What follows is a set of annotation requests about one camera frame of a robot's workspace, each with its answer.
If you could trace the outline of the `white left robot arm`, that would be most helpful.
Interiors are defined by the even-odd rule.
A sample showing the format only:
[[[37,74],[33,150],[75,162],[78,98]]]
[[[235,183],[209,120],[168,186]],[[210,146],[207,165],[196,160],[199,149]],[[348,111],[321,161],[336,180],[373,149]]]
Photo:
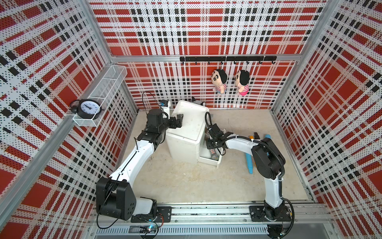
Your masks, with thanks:
[[[183,114],[170,117],[161,109],[147,113],[146,126],[135,140],[132,152],[115,172],[96,183],[97,214],[124,221],[136,216],[148,220],[157,218],[156,200],[137,198],[133,184],[147,159],[164,141],[166,131],[181,128],[183,118]]]

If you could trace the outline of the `silver glitter microphone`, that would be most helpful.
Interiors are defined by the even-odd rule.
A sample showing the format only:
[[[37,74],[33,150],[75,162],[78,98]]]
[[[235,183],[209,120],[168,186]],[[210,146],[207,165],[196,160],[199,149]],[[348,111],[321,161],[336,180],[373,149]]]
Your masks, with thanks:
[[[216,153],[215,149],[210,149],[210,155],[211,155],[211,160],[215,160],[215,161],[219,160],[219,155]]]

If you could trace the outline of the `white bottom drawer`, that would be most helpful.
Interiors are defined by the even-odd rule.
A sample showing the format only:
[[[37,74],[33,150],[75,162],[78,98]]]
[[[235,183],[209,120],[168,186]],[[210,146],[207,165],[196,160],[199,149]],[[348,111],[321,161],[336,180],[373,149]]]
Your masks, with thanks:
[[[218,150],[216,150],[216,153],[219,155],[219,160],[211,160],[210,150],[207,149],[207,146],[205,144],[203,144],[200,149],[200,158],[198,159],[198,162],[214,166],[216,169],[218,169],[222,160],[222,156],[220,155]]]

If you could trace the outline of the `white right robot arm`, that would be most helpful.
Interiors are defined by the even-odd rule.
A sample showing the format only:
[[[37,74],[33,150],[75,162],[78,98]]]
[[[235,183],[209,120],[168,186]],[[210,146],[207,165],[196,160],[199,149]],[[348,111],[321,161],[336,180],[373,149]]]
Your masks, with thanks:
[[[290,213],[285,206],[282,180],[285,174],[285,159],[270,138],[251,139],[224,133],[217,124],[207,126],[210,138],[208,149],[234,149],[252,155],[258,172],[264,177],[265,200],[262,213],[254,213],[259,221],[289,222]]]

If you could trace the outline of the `white three-drawer cabinet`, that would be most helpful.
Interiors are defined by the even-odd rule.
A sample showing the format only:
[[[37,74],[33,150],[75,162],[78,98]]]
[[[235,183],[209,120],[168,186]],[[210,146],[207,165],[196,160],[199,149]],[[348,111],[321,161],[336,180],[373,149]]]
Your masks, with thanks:
[[[166,131],[166,143],[174,160],[197,164],[200,159],[202,139],[205,135],[205,106],[181,100],[172,116],[183,115],[182,127]]]

